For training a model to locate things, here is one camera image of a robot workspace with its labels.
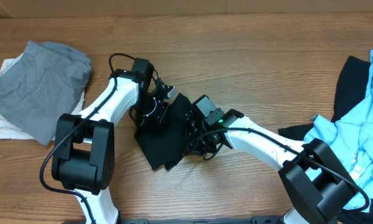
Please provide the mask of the black t-shirt with white logo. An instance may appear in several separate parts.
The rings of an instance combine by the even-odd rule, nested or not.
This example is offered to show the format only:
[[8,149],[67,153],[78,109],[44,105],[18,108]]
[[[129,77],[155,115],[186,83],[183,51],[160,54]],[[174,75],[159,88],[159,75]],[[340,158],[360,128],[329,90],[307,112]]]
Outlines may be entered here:
[[164,127],[157,129],[151,124],[149,128],[138,128],[135,132],[134,138],[152,170],[161,166],[170,170],[182,160],[191,108],[190,100],[180,93],[168,108]]

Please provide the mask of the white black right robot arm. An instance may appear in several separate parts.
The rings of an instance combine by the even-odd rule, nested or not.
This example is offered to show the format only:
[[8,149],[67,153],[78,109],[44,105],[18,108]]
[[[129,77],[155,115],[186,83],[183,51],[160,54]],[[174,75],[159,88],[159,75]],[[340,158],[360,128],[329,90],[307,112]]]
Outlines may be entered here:
[[189,154],[215,154],[222,144],[246,152],[279,175],[293,207],[283,223],[329,223],[361,189],[322,140],[281,137],[236,110],[186,115]]

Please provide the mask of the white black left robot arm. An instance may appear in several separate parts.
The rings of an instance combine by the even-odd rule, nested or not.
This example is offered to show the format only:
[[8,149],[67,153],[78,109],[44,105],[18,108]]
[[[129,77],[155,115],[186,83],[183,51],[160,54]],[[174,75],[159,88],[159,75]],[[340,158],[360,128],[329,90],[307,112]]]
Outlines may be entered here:
[[60,193],[78,199],[86,223],[121,222],[109,190],[118,122],[135,110],[137,127],[158,127],[176,92],[148,60],[134,58],[130,70],[111,70],[107,88],[89,107],[58,119],[55,146],[46,160],[52,162],[53,179],[63,185]]

